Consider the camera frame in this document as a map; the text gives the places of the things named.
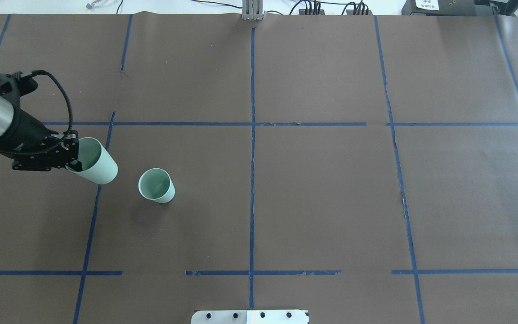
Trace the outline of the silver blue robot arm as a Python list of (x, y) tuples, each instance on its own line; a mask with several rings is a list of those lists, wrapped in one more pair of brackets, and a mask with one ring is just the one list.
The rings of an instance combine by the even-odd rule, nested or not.
[(20, 98), (38, 87), (31, 76), (0, 74), (0, 154), (13, 160), (16, 171), (50, 171), (75, 167), (81, 170), (79, 137), (68, 125), (63, 134), (20, 107)]

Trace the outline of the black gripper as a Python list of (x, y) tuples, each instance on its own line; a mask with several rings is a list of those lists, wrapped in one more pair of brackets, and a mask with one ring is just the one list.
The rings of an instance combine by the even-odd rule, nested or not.
[(17, 108), (10, 127), (0, 136), (0, 154), (14, 160), (12, 168), (15, 170), (66, 168), (78, 174), (84, 170), (78, 160), (78, 142), (78, 133), (71, 127), (60, 134)]

